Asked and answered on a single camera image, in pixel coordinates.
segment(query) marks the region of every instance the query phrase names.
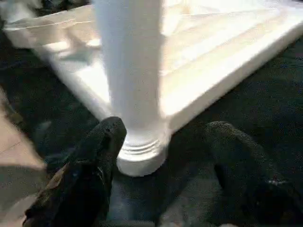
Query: white painted wood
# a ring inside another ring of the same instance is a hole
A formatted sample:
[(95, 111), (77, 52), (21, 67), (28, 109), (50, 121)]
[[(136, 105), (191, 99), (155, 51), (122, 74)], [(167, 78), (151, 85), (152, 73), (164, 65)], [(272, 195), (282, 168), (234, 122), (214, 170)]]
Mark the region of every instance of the white painted wood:
[(96, 0), (109, 99), (127, 136), (117, 166), (147, 175), (166, 159), (169, 131), (159, 108), (160, 0)]
[[(97, 25), (88, 6), (6, 32), (35, 37), (34, 51), (97, 118), (122, 117), (128, 135), (118, 166), (141, 176), (163, 163), (170, 133), (303, 34), (303, 3), (218, 1), (168, 1), (159, 21), (160, 0), (95, 0)], [(58, 35), (44, 39), (45, 26)]]

